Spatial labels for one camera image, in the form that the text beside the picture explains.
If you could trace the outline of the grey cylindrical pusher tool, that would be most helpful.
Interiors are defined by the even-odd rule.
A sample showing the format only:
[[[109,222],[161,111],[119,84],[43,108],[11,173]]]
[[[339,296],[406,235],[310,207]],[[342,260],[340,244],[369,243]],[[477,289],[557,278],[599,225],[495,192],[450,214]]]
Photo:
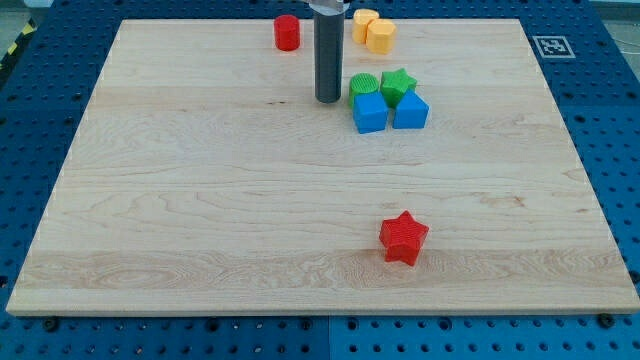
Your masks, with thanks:
[[[334,103],[341,97],[344,14],[314,10],[315,97]]]

